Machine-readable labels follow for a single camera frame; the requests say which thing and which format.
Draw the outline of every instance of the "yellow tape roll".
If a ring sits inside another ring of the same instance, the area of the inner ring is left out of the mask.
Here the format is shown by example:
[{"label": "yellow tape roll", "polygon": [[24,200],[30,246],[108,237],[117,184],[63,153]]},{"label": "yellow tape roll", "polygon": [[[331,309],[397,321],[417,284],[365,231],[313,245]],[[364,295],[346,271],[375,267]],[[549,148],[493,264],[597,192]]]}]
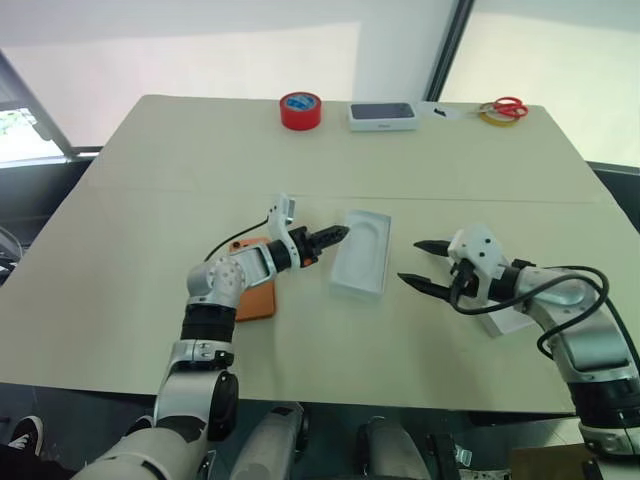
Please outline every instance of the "yellow tape roll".
[{"label": "yellow tape roll", "polygon": [[511,127],[518,123],[519,120],[518,118],[507,117],[506,115],[496,112],[491,102],[480,105],[478,115],[482,120],[496,127]]}]

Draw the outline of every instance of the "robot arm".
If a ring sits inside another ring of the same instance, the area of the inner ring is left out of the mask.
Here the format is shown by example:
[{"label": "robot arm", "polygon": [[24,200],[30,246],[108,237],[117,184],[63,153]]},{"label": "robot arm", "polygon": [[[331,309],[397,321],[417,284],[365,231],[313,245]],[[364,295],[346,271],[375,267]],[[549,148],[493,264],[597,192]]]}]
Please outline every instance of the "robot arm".
[{"label": "robot arm", "polygon": [[[600,287],[576,273],[597,272],[588,267],[545,269],[522,260],[509,264],[497,239],[482,225],[458,231],[450,242],[423,241],[416,246],[451,258],[452,284],[436,285],[413,274],[399,274],[400,278],[463,314],[514,306],[530,316],[546,332],[538,347],[545,353],[545,341],[549,346],[545,354],[567,383],[587,447],[604,456],[640,455],[637,353],[607,300],[604,275],[600,274]],[[460,297],[476,308],[458,305]],[[485,307],[488,300],[499,303]]]},{"label": "robot arm", "polygon": [[154,428],[123,437],[74,478],[186,480],[203,468],[209,441],[225,439],[235,426],[238,380],[227,368],[234,359],[231,341],[240,296],[282,270],[312,265],[349,231],[342,226],[314,234],[306,227],[287,231],[293,208],[286,196],[272,205],[272,242],[208,259],[191,270],[180,340],[156,398]]}]

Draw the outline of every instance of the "black cable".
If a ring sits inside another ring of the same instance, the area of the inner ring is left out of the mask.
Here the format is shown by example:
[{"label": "black cable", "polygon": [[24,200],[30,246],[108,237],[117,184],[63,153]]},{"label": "black cable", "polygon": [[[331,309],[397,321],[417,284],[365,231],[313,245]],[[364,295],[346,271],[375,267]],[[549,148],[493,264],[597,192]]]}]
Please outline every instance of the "black cable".
[{"label": "black cable", "polygon": [[243,230],[241,232],[236,233],[235,235],[231,235],[229,238],[223,240],[222,242],[220,242],[213,250],[211,250],[209,252],[209,255],[207,255],[206,257],[204,257],[204,261],[206,262],[207,260],[209,260],[211,257],[213,257],[215,255],[215,253],[220,250],[222,247],[224,247],[227,243],[229,243],[231,240],[235,240],[236,238],[238,238],[240,235],[244,235],[245,233],[249,233],[252,230],[255,230],[256,228],[260,228],[263,225],[266,225],[267,222],[269,221],[269,217],[265,218],[262,222],[255,224],[253,227],[249,227],[246,230]]},{"label": "black cable", "polygon": [[538,295],[541,292],[544,292],[545,290],[548,290],[549,288],[562,283],[562,282],[566,282],[568,280],[584,280],[587,283],[590,282],[590,284],[593,286],[595,285],[597,288],[600,288],[598,286],[598,284],[596,284],[593,280],[591,280],[589,277],[585,277],[584,275],[579,275],[577,273],[567,273],[565,275],[561,275],[559,277],[556,277],[552,280],[549,280],[548,282],[545,282],[541,285],[538,285],[536,288],[534,288],[533,290],[528,291],[527,293],[523,293],[522,295],[519,295],[517,297],[514,297],[510,300],[506,300],[502,303],[498,303],[497,305],[491,305],[490,307],[483,307],[483,308],[462,308],[458,305],[458,298],[460,297],[460,289],[455,289],[452,288],[451,289],[451,296],[449,297],[449,303],[451,304],[451,306],[453,307],[453,309],[458,312],[461,313],[463,315],[483,315],[485,313],[493,313],[493,312],[498,312],[500,310],[504,310],[505,308],[509,308],[509,307],[513,307],[514,305],[517,305],[518,303],[522,303],[525,302],[533,297],[535,297],[536,295]]},{"label": "black cable", "polygon": [[550,358],[553,360],[553,355],[551,354],[551,352],[544,347],[544,344],[547,340],[549,340],[554,335],[557,335],[558,333],[566,330],[567,328],[573,327],[574,325],[577,325],[583,320],[586,320],[595,312],[597,312],[598,309],[607,301],[607,298],[608,298],[607,294],[605,294],[604,290],[599,285],[597,285],[593,280],[587,277],[584,277],[582,280],[587,282],[589,285],[591,285],[591,287],[594,290],[598,292],[598,300],[596,300],[593,303],[593,305],[591,305],[589,308],[587,308],[584,312],[582,312],[577,317],[574,317],[571,320],[561,325],[550,328],[549,330],[544,332],[542,335],[540,335],[540,337],[538,337],[538,340],[536,341],[536,346],[538,347],[538,350],[540,350],[540,353],[542,353],[547,358]]},{"label": "black cable", "polygon": [[602,286],[597,285],[592,279],[590,279],[589,277],[585,277],[584,275],[567,274],[561,277],[557,277],[549,282],[543,283],[542,285],[539,285],[538,287],[536,287],[534,290],[531,290],[523,295],[520,295],[519,297],[499,303],[497,305],[493,305],[491,307],[485,307],[485,308],[477,308],[477,309],[463,309],[458,306],[458,298],[460,296],[461,285],[457,285],[457,288],[452,288],[452,291],[451,291],[451,297],[450,297],[451,306],[457,312],[462,313],[464,315],[481,315],[484,313],[497,312],[499,310],[503,310],[505,308],[508,308],[518,303],[521,303],[523,301],[526,301],[529,298],[532,298],[538,293],[541,293],[542,291],[547,290],[558,283],[567,281],[572,278],[582,280],[585,283],[589,284],[595,291],[598,292],[598,299],[591,307],[589,307],[587,310],[582,312],[577,317],[572,318],[568,322],[565,322],[562,325],[558,325],[550,329],[549,331],[545,332],[544,334],[542,334],[536,342],[538,350],[540,350],[540,352],[546,357],[553,359],[553,355],[544,347],[544,343],[552,336],[557,335],[558,333],[566,330],[567,328],[570,328],[582,322],[583,320],[588,318],[591,314],[595,313],[595,311],[598,310],[598,308],[600,308],[603,304],[606,304],[607,308],[609,309],[609,312],[611,312],[611,316],[613,317],[616,325],[618,326],[618,329],[620,330],[620,334],[622,335],[622,337],[624,338],[627,344],[629,352],[631,353],[631,357],[633,358],[633,362],[636,365],[636,369],[640,371],[640,356],[638,355],[638,351],[635,347],[635,344],[633,343],[633,339],[631,338],[631,335],[629,334],[629,331],[627,330],[626,325],[622,321],[622,317],[620,317],[618,310],[616,309],[615,305],[609,298],[609,279],[607,278],[607,276],[597,268],[587,267],[583,265],[559,265],[559,266],[547,267],[547,268],[590,272],[596,275],[600,279],[600,281],[602,282]]}]

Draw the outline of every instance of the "red tape roll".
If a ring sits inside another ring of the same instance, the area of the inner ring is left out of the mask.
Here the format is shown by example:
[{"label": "red tape roll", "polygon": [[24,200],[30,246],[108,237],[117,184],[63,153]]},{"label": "red tape roll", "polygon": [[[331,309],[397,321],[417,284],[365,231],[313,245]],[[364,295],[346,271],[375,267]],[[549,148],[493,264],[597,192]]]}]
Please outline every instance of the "red tape roll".
[{"label": "red tape roll", "polygon": [[322,119],[322,101],[309,92],[293,92],[280,99],[282,124],[291,130],[311,130]]}]

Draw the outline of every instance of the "white plastic tray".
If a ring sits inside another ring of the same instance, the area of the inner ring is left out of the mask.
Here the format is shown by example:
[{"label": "white plastic tray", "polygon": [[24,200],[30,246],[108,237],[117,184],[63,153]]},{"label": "white plastic tray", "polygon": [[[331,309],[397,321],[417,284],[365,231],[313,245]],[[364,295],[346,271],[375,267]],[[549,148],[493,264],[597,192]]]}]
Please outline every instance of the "white plastic tray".
[{"label": "white plastic tray", "polygon": [[331,283],[372,295],[384,292],[391,217],[363,210],[347,213],[350,228],[338,249]]}]

